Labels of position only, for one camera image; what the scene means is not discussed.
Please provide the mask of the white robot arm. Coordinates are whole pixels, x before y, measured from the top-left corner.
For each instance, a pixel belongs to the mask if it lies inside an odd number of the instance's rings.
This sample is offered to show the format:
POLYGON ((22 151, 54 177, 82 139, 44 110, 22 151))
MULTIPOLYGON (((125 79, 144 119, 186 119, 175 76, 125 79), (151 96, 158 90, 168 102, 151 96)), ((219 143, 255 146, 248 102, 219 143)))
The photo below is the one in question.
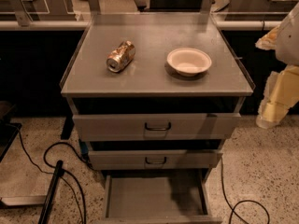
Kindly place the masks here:
POLYGON ((299 102, 299 3, 281 24, 262 38, 258 49, 275 51, 276 58, 285 63, 281 72, 271 72, 263 91, 256 124, 270 129, 280 124, 289 110, 299 102))

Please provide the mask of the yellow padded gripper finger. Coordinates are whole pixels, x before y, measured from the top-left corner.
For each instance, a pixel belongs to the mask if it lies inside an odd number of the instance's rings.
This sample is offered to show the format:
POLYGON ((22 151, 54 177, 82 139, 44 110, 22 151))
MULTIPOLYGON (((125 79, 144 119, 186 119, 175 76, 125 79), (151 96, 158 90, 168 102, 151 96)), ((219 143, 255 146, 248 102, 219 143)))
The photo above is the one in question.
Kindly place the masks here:
POLYGON ((278 126, 289 110, 299 102, 299 66, 287 65, 271 72, 266 80, 256 124, 263 129, 278 126))

